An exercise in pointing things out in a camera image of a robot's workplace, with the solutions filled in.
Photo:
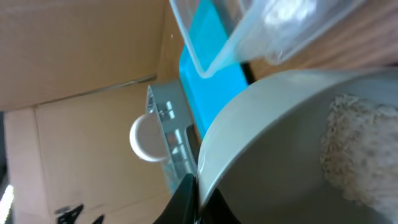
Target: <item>plastic container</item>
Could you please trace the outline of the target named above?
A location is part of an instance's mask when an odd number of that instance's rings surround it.
[[[185,45],[203,78],[232,63],[262,56],[271,64],[279,64],[362,2],[170,0]],[[226,41],[220,41],[220,35],[226,35]]]
[[[336,95],[398,106],[397,74],[396,68],[291,70],[253,83],[220,111],[203,139],[201,208],[217,188],[241,223],[392,223],[344,199],[323,178],[320,140]]]

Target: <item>clump of rice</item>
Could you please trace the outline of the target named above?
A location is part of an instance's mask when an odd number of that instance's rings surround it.
[[[320,158],[326,180],[344,198],[398,220],[398,109],[338,95],[327,122]]]

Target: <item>wooden table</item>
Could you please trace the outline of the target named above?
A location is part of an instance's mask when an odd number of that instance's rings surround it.
[[[158,79],[178,78],[183,39],[170,6],[165,13]],[[281,65],[250,62],[255,79],[304,68],[363,68],[398,62],[398,0],[368,0],[325,35]]]

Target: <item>blue object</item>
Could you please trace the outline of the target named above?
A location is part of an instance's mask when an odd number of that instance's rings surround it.
[[[206,41],[209,35],[212,36],[212,41]],[[228,36],[209,0],[199,3],[190,37],[199,59],[208,60],[208,65],[213,60],[212,56],[215,57],[227,41]],[[186,47],[180,57],[180,79],[202,139],[221,109],[248,87],[238,63],[223,68],[210,78],[202,78],[197,73]]]

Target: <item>black object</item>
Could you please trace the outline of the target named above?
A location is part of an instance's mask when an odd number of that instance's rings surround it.
[[[81,211],[83,211],[84,205],[79,205],[77,208],[65,212],[63,215],[59,216],[57,219],[57,224],[75,224],[76,219],[79,217]],[[102,224],[104,222],[105,216],[102,215],[98,217],[93,224]]]
[[[197,195],[197,180],[192,174],[187,174],[154,224],[194,224],[197,220],[202,224],[240,224],[218,189],[200,213]]]

